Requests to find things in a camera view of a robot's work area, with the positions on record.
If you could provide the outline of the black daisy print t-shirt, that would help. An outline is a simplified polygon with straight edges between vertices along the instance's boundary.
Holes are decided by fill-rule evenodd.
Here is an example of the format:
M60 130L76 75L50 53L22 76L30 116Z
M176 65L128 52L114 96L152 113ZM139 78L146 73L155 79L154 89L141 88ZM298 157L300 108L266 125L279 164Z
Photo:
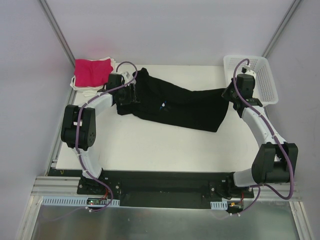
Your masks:
M192 91L155 78L146 68L137 72L138 102L117 105L121 116L132 114L140 119L189 129L217 132L225 119L229 102L224 89Z

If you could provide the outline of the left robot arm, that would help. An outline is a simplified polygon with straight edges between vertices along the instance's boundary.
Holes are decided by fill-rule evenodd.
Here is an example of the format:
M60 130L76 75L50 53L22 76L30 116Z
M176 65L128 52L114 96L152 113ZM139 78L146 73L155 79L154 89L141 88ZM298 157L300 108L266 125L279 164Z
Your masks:
M106 183L100 179L102 166L99 163L96 117L116 101L116 94L129 90L134 77L127 71L111 73L108 82L97 93L80 105L68 104L64 110L60 138L72 149L80 162L82 175L91 179L88 188L99 195L105 191Z

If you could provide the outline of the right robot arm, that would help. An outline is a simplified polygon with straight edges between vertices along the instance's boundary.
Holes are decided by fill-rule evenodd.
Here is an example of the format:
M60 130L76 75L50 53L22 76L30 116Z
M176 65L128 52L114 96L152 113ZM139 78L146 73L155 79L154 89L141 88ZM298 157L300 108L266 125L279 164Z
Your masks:
M281 137L264 113L261 101L253 97L255 77L241 73L231 79L222 97L233 103L233 109L248 125L258 152L249 169L236 171L233 180L225 184L225 192L237 197L243 187L292 183L298 158L298 147Z

